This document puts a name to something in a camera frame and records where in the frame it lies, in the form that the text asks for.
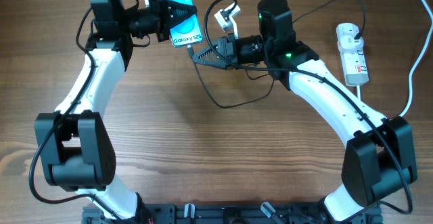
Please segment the smartphone with teal screen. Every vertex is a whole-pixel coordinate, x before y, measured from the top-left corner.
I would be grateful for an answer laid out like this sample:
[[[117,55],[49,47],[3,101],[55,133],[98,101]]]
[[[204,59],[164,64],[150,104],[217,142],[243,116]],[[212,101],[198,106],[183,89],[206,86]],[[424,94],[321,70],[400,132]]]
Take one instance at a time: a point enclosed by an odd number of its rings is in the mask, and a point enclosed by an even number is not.
[[[193,0],[169,0],[169,4],[181,4],[170,8],[170,17],[175,21],[170,28],[171,41],[174,47],[183,47],[203,41],[202,30],[197,14],[192,14]]]

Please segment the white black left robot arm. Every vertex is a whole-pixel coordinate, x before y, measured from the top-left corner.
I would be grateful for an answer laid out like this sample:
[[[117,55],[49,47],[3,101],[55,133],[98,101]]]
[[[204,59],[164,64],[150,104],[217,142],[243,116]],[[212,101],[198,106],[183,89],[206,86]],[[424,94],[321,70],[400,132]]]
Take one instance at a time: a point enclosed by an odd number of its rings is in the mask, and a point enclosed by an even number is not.
[[[72,200],[88,198],[111,223],[153,223],[141,196],[116,175],[116,156],[103,122],[111,94],[125,73],[136,44],[154,34],[159,41],[175,37],[175,29],[196,19],[192,0],[90,0],[91,32],[80,45],[83,68],[65,100],[35,120],[41,163],[49,185],[70,192]]]

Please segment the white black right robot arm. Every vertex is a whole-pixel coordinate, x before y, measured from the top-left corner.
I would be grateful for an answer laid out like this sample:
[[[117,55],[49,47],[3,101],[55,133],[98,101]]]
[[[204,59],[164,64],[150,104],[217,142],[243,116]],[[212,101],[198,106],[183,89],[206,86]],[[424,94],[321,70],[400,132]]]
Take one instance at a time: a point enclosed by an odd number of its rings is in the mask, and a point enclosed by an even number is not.
[[[417,180],[412,129],[401,116],[387,118],[353,95],[319,55],[296,38],[287,0],[258,3],[259,34],[235,33],[209,42],[190,58],[205,65],[267,72],[308,102],[344,144],[342,184],[316,203],[317,223],[373,221],[371,209]]]

